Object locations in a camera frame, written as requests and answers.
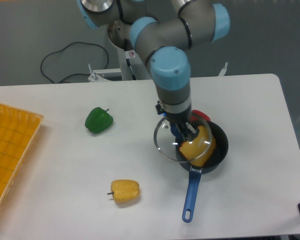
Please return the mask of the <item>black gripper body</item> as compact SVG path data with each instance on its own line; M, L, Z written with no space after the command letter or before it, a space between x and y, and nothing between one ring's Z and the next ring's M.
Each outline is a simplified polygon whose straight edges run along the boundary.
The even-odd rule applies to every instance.
M162 115L171 124L187 128L192 112L191 100L158 100L155 107L157 114Z

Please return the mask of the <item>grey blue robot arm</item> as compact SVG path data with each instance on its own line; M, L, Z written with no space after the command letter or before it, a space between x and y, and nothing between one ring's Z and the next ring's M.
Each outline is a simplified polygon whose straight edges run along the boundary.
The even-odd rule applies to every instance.
M127 41L155 83L157 113L173 125L175 137L196 138L198 131L190 124L191 67L185 51L226 36L231 25L227 9L207 0L174 0L177 17L161 23L148 14L145 0L79 0L77 5L92 28L114 22L127 26Z

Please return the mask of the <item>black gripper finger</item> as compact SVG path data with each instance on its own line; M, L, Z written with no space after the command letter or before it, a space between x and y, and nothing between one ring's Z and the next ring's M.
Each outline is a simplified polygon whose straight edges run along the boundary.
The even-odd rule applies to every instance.
M185 124L185 137L188 141L193 141L199 135L199 129L194 128L189 122Z
M187 141L188 140L188 127L186 124L178 124L177 125L178 131L179 131L179 139L182 138L183 141Z

